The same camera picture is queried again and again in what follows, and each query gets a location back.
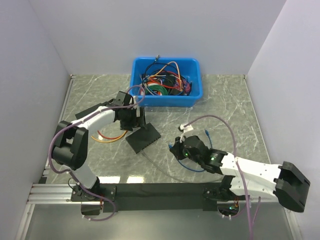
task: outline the green cable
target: green cable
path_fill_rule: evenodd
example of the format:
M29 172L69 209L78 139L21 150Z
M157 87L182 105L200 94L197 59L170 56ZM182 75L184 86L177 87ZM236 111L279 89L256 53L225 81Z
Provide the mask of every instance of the green cable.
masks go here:
M163 96L169 95L167 89L166 89L164 86L161 86L161 85L151 85L151 86L148 86L148 88L149 88L151 91L158 91L158 92L162 93Z

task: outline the tangled wires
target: tangled wires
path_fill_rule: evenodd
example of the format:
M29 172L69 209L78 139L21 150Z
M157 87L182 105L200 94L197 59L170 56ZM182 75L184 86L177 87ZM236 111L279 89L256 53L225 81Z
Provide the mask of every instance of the tangled wires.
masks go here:
M141 85L146 95L154 96L189 96L192 90L192 83L180 74L179 66L175 61L169 63L160 63L156 59L152 64L146 67L141 77ZM163 65L160 69L155 69L150 73L148 70L156 65ZM165 70L166 67L172 68L174 71Z

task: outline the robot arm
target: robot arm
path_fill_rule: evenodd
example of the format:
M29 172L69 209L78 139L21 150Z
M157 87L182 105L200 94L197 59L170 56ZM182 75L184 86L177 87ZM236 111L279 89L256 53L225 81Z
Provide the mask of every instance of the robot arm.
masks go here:
M99 178L97 178L85 163L88 154L88 137L96 133L102 127L120 121L120 129L132 131L133 128L146 128L145 110L143 107L116 108L112 107L128 106L134 98L119 91L115 99L106 101L90 107L76 115L78 120L67 122L61 121L55 133L61 129L81 122L66 130L54 142L52 158L60 165L69 168L79 182L94 193L99 193Z
M225 197L216 198L219 192L212 192L212 199L223 201L245 194L237 161L250 197L277 199L283 207L294 212L302 213L305 209L310 181L290 162L278 165L235 158L231 153L206 147L195 135L184 140L177 137L169 150L178 160L188 158L209 173L225 175L224 182L228 182L224 188Z
M183 135L177 137L174 146L169 149L170 152L178 160L188 158L209 173L224 175L221 182L100 184L99 178L85 163L88 138L92 133L117 120L120 121L122 130L132 131L138 127L146 129L143 107L123 108L129 106L131 101L134 101L134 98L130 94L120 91L115 99L76 114L77 121L61 121L58 124L56 134L77 123L58 135L51 152L52 158L68 168L72 177L81 183L81 186L76 185L73 188L75 194L72 195L71 201L82 202L87 199L85 194L89 191L96 196L109 197L110 201L116 202L118 210L202 208L204 211L217 211L217 201L232 201L235 197L244 199L245 189L237 162L242 169L251 197L277 199L289 210L304 211L310 182L292 163L284 162L283 165L277 165L235 158L231 153L208 148L195 135L187 138L182 138ZM146 194L142 188L148 190L147 197L141 197ZM103 210L109 211L108 204L103 205Z

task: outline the white connector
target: white connector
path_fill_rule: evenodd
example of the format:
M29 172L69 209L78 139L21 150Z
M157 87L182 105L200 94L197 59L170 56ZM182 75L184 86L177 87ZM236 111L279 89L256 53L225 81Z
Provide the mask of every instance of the white connector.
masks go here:
M192 131L194 129L191 125L188 125L188 126L184 127L186 124L188 124L188 123L186 122L186 123L183 123L183 124L181 124L179 126L179 130L182 131L182 134L180 136L180 143L182 143L182 139L183 139L184 135L187 132L190 132L190 131Z

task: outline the blue cable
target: blue cable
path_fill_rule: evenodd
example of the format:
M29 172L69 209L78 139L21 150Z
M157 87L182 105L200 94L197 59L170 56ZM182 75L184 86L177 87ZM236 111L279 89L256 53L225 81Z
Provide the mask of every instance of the blue cable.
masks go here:
M191 169L191 168L183 165L183 164L180 162L180 160L177 159L177 161L178 161L178 163L179 163L182 167L184 167L185 169L188 169L189 171L192 171L192 172L195 172L195 173L202 173L202 172L205 171L204 169L203 169L203 170L194 170L194 169Z
M205 129L205 130L204 130L204 132L205 132L205 135L206 135L206 136L208 137L208 139L209 139L210 147L211 147L211 148L213 148L212 141L211 141L211 137L210 137L210 135L209 135L208 130L207 130L207 129Z

